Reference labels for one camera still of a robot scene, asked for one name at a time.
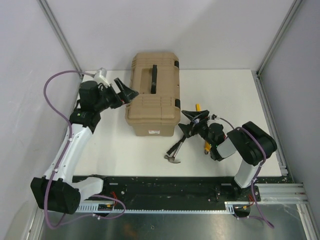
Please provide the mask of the tan plastic toolbox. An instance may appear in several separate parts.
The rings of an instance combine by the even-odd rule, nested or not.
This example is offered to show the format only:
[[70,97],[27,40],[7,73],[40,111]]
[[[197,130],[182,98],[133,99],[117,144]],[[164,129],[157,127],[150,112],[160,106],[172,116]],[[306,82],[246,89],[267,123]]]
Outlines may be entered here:
[[139,52],[131,63],[130,88],[139,95],[126,106],[136,136],[171,137],[181,120],[180,63],[173,52]]

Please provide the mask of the steel claw hammer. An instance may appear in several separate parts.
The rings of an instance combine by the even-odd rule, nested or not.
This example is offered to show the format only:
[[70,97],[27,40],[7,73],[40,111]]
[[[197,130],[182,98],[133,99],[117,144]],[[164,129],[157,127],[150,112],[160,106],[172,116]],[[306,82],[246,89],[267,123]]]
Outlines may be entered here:
[[178,147],[178,149],[176,151],[174,151],[171,155],[167,155],[167,153],[164,155],[164,158],[166,160],[168,160],[170,163],[173,164],[179,164],[180,161],[177,160],[177,154],[179,152],[179,150],[181,149],[181,146]]

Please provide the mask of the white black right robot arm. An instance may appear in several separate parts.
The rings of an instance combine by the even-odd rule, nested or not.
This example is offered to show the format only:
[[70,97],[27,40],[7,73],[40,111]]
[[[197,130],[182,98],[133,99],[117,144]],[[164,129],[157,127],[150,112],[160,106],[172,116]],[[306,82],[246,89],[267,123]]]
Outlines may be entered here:
[[242,161],[232,180],[230,194],[235,200],[242,201],[248,196],[248,187],[255,182],[266,160],[277,150],[276,141],[251,121],[225,133],[222,124],[208,124],[216,118],[214,115],[210,116],[208,110],[182,110],[181,113],[190,120],[189,124],[178,125],[183,136],[200,136],[209,144],[211,159],[220,162],[239,153]]

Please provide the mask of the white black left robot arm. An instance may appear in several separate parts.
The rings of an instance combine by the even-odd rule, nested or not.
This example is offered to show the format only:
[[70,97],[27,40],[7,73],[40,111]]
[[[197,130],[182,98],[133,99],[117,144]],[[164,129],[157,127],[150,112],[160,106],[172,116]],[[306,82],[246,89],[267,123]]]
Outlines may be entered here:
[[80,202],[95,195],[100,200],[110,196],[111,188],[98,177],[74,183],[73,176],[84,147],[101,120],[101,112],[129,104],[139,93],[116,78],[116,92],[111,84],[88,80],[82,82],[78,99],[69,117],[69,129],[54,161],[43,177],[35,177],[30,188],[38,207],[63,214],[74,214]]

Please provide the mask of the black rubber mallet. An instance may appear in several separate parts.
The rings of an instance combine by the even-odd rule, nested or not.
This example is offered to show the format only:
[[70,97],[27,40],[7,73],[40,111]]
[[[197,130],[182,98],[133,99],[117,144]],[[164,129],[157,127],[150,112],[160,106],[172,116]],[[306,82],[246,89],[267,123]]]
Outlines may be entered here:
[[175,143],[167,152],[167,155],[171,155],[174,151],[176,151],[186,140],[186,137],[183,136],[177,143]]

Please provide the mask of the yellow utility knife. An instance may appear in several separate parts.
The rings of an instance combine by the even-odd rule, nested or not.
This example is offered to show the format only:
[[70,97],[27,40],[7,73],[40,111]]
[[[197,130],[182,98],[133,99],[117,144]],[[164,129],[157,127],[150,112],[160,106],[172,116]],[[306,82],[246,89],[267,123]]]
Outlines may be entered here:
[[210,153],[210,151],[211,151],[211,145],[207,141],[205,141],[204,142],[204,154],[208,155]]

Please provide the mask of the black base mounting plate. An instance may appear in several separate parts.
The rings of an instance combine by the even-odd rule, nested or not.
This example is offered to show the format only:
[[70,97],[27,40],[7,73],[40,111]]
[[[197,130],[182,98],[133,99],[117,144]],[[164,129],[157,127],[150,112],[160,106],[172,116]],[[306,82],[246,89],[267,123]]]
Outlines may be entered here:
[[218,210],[220,202],[261,200],[257,186],[237,189],[227,177],[101,176],[103,196],[122,201],[130,210]]

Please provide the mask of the right aluminium frame post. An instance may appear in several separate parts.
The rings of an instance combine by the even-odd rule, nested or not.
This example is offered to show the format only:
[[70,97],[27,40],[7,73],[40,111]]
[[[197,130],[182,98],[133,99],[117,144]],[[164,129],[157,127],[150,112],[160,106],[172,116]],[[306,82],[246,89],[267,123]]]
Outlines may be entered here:
[[286,32],[289,30],[294,18],[298,14],[301,6],[303,5],[305,1],[304,0],[294,0],[286,13],[279,29],[277,30],[270,46],[267,49],[267,52],[265,53],[261,63],[259,64],[257,70],[256,70],[256,75],[259,77],[269,61],[271,60],[272,56],[276,52],[277,48],[279,47],[282,39],[285,37]]

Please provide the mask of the aluminium frame post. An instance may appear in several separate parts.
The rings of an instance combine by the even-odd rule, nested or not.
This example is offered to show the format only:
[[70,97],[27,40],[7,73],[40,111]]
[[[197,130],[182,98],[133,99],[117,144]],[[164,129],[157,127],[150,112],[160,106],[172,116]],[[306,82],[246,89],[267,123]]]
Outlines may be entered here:
[[76,55],[74,54],[74,51],[72,50],[52,8],[50,7],[47,0],[37,0],[36,1],[42,10],[45,18],[47,19],[49,25],[51,26],[56,38],[58,39],[64,53],[66,54],[69,62],[71,63],[74,70],[81,72],[82,68],[76,58]]
[[269,61],[271,60],[272,56],[276,52],[277,48],[279,47],[282,39],[285,37],[286,32],[289,30],[294,18],[298,14],[301,6],[303,5],[305,1],[304,0],[294,0],[286,13],[279,29],[277,30],[270,46],[267,49],[267,52],[265,53],[261,63],[259,64],[257,70],[256,70],[256,75],[259,77]]

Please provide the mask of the left aluminium frame post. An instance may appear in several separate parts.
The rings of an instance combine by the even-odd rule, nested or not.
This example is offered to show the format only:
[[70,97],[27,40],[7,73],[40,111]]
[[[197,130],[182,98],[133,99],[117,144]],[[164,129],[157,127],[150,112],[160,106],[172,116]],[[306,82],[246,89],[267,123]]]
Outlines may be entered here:
[[74,54],[74,51],[72,50],[52,8],[50,7],[47,0],[37,0],[36,1],[42,10],[45,18],[47,19],[49,25],[51,26],[56,38],[58,39],[64,53],[66,54],[69,62],[71,63],[74,70],[81,72],[82,68],[76,58],[76,55]]

